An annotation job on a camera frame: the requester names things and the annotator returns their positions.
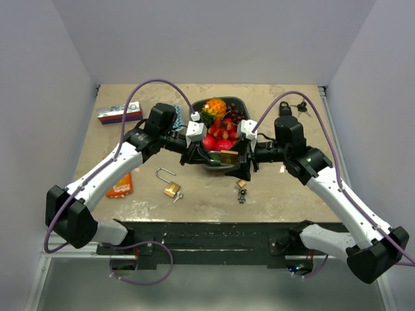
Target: small key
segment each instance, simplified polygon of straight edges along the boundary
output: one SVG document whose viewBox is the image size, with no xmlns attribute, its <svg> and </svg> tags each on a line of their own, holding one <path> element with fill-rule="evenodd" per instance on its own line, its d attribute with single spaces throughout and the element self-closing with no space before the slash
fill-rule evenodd
<svg viewBox="0 0 415 311">
<path fill-rule="evenodd" d="M 298 109 L 298 116 L 297 118 L 300 118 L 300 115 L 302 113 L 305 113 L 306 115 L 308 115 L 309 117 L 311 117 L 310 113 L 307 111 L 307 103 L 305 101 L 305 99 L 303 98 L 303 101 L 298 104 L 298 105 L 290 105 L 291 107 L 297 107 Z"/>
<path fill-rule="evenodd" d="M 176 203 L 176 201 L 181 199 L 181 198 L 183 198 L 183 192 L 179 191 L 179 192 L 177 192 L 176 198 L 174 199 L 173 203 Z"/>
</svg>

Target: padlock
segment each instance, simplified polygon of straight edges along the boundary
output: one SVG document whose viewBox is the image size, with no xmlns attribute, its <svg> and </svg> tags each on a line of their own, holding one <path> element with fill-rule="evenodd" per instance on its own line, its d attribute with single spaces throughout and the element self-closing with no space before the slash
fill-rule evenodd
<svg viewBox="0 0 415 311">
<path fill-rule="evenodd" d="M 236 187 L 237 188 L 243 188 L 243 187 L 245 187 L 246 186 L 246 181 L 245 180 L 238 180 L 237 182 L 236 182 Z"/>
<path fill-rule="evenodd" d="M 220 163 L 223 165 L 235 165 L 238 160 L 239 154 L 236 151 L 222 150 L 220 152 Z"/>
<path fill-rule="evenodd" d="M 161 180 L 164 180 L 166 183 L 168 183 L 167 187 L 166 187 L 166 188 L 164 189 L 164 191 L 163 191 L 163 192 L 164 192 L 164 194 L 168 195 L 168 196 L 169 196 L 169 197 L 171 197 L 171 198 L 174 198 L 174 197 L 176 196 L 177 192 L 180 190 L 180 188 L 181 188 L 182 186 L 178 185 L 177 183 L 175 183 L 175 182 L 173 182 L 173 181 L 169 181 L 169 180 L 167 180 L 167 179 L 165 179 L 165 178 L 161 177 L 161 176 L 158 174 L 158 172 L 159 172 L 160 170 L 165 170 L 166 172 L 168 172 L 168 173 L 172 174 L 173 176 L 175 176 L 176 174 L 175 174 L 175 173 L 173 173 L 173 172 L 171 172 L 170 170 L 167 170 L 167 169 L 163 168 L 163 167 L 160 167 L 160 168 L 158 168 L 158 169 L 156 170 L 156 176 L 157 176 L 157 177 L 159 177 Z"/>
</svg>

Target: black fruit bowl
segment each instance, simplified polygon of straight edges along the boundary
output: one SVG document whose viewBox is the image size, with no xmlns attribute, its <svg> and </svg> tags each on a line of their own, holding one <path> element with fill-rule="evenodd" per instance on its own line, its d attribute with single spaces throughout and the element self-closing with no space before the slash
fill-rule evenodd
<svg viewBox="0 0 415 311">
<path fill-rule="evenodd" d="M 216 98 L 220 98 L 222 99 L 225 104 L 226 107 L 230 106 L 231 104 L 235 104 L 236 108 L 240 111 L 244 113 L 244 119 L 245 120 L 249 120 L 249 113 L 248 113 L 248 109 L 246 109 L 245 103 L 237 98 L 237 97 L 216 97 Z M 203 100 L 199 100 L 197 102 L 195 102 L 192 106 L 194 107 L 195 111 L 202 111 L 202 108 L 204 106 L 204 104 L 209 100 L 210 98 L 207 99 L 203 99 Z M 217 154 L 212 154 L 211 157 L 213 159 L 220 159 L 220 156 Z M 202 165 L 206 170 L 220 170 L 220 171 L 226 171 L 227 169 L 231 168 L 231 166 L 229 165 L 218 165 L 218 164 L 212 164 L 212 165 Z"/>
</svg>

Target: tabletop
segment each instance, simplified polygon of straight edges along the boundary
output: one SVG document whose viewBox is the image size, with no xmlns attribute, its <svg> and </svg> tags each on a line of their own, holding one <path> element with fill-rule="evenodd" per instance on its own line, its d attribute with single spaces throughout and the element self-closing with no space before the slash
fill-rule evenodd
<svg viewBox="0 0 415 311">
<path fill-rule="evenodd" d="M 78 161 L 74 180 L 91 170 L 107 156 L 118 143 L 121 124 L 102 125 L 97 119 L 98 108 L 117 106 L 125 103 L 127 96 L 136 85 L 103 84 L 97 94 L 94 111 Z M 258 120 L 269 104 L 285 91 L 301 91 L 315 104 L 322 115 L 325 126 L 328 122 L 317 86 L 308 85 L 250 85 L 250 84 L 178 84 L 191 102 L 211 97 L 238 97 L 244 101 L 251 119 Z M 299 104 L 302 98 L 289 95 L 289 104 Z M 139 101 L 144 117 L 158 102 L 182 107 L 183 119 L 188 121 L 188 107 L 184 99 L 171 86 L 149 84 L 142 87 L 133 97 Z M 321 149 L 330 159 L 328 143 L 317 118 L 309 109 L 311 117 L 300 116 L 307 144 Z M 278 116 L 278 105 L 268 114 L 259 132 L 273 137 L 274 120 Z M 126 131 L 136 122 L 128 122 Z M 338 222 L 330 208 L 296 178 L 281 168 L 281 163 L 261 163 L 258 172 L 252 173 L 246 189 L 246 201 L 240 204 L 235 188 L 236 178 L 223 173 L 210 172 L 201 165 L 179 163 L 180 155 L 161 150 L 144 165 L 132 171 L 134 191 L 124 198 L 104 197 L 93 211 L 97 219 L 116 218 L 122 221 L 161 222 Z M 182 186 L 184 197 L 173 203 L 163 193 L 167 184 L 155 175 L 156 169 L 164 167 L 176 176 L 168 175 Z"/>
</svg>

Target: box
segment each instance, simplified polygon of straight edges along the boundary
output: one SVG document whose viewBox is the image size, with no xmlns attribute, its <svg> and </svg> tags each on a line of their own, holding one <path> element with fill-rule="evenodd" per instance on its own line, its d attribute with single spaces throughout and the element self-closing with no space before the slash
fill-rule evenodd
<svg viewBox="0 0 415 311">
<path fill-rule="evenodd" d="M 102 124 L 119 123 L 123 119 L 125 105 L 111 106 L 97 109 L 98 120 Z M 143 110 L 139 102 L 131 102 L 128 105 L 126 122 L 138 121 L 143 119 Z"/>
</svg>

